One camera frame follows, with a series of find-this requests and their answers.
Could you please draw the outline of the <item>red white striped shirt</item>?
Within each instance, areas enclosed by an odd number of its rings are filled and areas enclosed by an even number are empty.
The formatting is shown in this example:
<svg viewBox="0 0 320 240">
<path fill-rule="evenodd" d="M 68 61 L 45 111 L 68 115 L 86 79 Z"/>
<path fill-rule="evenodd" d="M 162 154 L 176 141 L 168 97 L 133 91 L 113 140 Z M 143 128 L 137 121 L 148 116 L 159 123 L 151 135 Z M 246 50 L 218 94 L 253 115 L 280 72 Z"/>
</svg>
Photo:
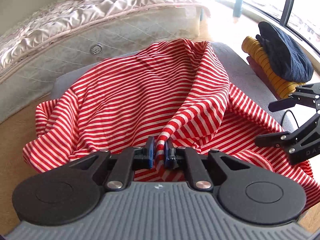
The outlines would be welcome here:
<svg viewBox="0 0 320 240">
<path fill-rule="evenodd" d="M 179 38 L 154 43 L 136 55 L 105 59 L 61 98 L 36 107 L 36 139 L 25 161 L 46 172 L 101 149 L 119 154 L 154 137 L 155 162 L 137 181 L 183 181 L 164 167 L 164 143 L 199 154 L 216 148 L 297 182 L 306 208 L 319 202 L 310 163 L 290 165 L 279 148 L 258 147 L 257 135 L 282 127 L 236 85 L 208 42 Z"/>
</svg>

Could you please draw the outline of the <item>dark navy folded garment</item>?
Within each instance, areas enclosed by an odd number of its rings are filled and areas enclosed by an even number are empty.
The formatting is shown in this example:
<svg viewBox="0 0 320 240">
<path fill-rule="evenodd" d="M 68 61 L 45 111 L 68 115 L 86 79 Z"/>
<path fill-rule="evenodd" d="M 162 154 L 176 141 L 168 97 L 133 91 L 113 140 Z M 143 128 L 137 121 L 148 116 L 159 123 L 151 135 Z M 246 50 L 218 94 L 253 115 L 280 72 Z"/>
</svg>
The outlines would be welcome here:
<svg viewBox="0 0 320 240">
<path fill-rule="evenodd" d="M 299 44 L 290 35 L 268 22 L 259 22 L 258 28 L 260 34 L 256 39 L 268 55 L 275 74 L 286 81 L 310 81 L 313 66 Z"/>
</svg>

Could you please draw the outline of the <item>maroon folded garment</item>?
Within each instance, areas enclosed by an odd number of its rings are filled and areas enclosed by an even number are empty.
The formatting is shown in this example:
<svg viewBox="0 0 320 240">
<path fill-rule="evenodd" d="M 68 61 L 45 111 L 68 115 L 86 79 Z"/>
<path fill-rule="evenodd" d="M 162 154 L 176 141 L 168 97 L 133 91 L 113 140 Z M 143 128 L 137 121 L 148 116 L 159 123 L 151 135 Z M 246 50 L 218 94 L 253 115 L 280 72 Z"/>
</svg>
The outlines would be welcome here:
<svg viewBox="0 0 320 240">
<path fill-rule="evenodd" d="M 268 87 L 268 89 L 272 92 L 272 94 L 276 97 L 277 100 L 280 99 L 279 95 L 276 93 L 276 90 L 273 88 L 270 83 L 267 75 L 263 71 L 263 69 L 257 64 L 253 58 L 250 56 L 247 57 L 247 61 L 249 63 L 250 68 L 255 72 L 255 74 L 259 77 L 261 81 Z"/>
</svg>

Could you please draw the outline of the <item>yellow striped folded garment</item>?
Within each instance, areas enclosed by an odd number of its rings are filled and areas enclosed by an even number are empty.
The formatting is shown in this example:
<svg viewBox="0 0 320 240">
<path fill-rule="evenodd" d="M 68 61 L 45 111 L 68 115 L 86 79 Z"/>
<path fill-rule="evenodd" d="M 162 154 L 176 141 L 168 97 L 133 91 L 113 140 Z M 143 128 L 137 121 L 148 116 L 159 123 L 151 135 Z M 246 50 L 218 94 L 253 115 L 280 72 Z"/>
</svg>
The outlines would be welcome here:
<svg viewBox="0 0 320 240">
<path fill-rule="evenodd" d="M 272 70 L 268 55 L 265 53 L 262 45 L 255 38 L 247 36 L 242 42 L 241 48 L 244 53 L 253 58 L 263 69 L 280 99 L 288 98 L 289 94 L 296 91 L 297 86 L 305 85 L 305 83 L 286 81 L 279 77 Z"/>
</svg>

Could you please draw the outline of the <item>white quilted mattress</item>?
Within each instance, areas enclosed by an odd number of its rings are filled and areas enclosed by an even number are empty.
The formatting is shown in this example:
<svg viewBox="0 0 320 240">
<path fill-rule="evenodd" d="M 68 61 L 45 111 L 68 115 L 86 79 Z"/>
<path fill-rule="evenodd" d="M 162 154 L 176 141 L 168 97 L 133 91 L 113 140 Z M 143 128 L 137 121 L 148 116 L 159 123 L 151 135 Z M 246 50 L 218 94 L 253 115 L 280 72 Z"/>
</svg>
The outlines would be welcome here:
<svg viewBox="0 0 320 240">
<path fill-rule="evenodd" d="M 198 37 L 201 13 L 195 6 L 130 13 L 77 31 L 25 57 L 1 74 L 1 121 L 47 95 L 63 74 L 155 42 Z"/>
</svg>

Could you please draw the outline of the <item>pink satin bed sheet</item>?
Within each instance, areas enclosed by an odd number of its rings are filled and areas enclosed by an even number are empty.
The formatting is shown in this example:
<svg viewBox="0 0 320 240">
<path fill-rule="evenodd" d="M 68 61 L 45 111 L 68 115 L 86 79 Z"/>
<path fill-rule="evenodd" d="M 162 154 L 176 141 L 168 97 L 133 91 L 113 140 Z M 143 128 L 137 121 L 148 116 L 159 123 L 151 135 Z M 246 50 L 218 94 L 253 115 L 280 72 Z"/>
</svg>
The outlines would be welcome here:
<svg viewBox="0 0 320 240">
<path fill-rule="evenodd" d="M 162 7 L 198 7 L 209 13 L 206 0 L 58 0 L 1 36 L 1 73 L 71 33 L 129 13 Z"/>
</svg>

